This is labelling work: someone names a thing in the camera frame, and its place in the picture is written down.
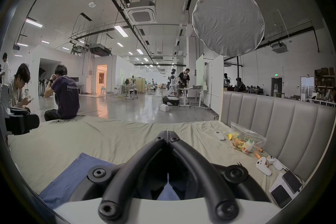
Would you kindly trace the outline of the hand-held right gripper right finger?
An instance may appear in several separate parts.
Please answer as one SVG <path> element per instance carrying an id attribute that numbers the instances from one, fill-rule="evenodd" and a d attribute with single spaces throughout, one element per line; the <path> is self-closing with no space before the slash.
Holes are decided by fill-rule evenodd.
<path id="1" fill-rule="evenodd" d="M 267 222 L 271 201 L 241 163 L 212 164 L 174 131 L 168 152 L 171 186 L 182 200 L 204 198 L 211 222 Z"/>

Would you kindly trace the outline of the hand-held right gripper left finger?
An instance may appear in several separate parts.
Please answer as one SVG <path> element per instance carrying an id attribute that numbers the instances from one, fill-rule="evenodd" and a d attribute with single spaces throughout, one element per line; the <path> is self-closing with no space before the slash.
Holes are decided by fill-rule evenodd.
<path id="1" fill-rule="evenodd" d="M 94 166 L 78 184 L 69 201 L 88 201 L 102 198 L 98 215 L 103 221 L 127 221 L 136 187 L 150 162 L 167 145 L 168 131 L 161 131 L 126 163 L 113 166 Z"/>

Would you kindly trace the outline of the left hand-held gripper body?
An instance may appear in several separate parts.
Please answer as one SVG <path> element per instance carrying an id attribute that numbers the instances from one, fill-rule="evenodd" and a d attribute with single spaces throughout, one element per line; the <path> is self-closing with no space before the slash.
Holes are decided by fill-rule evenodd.
<path id="1" fill-rule="evenodd" d="M 2 135 L 22 135 L 40 125 L 39 117 L 22 108 L 9 107 L 9 88 L 3 85 L 0 100 L 0 128 Z"/>

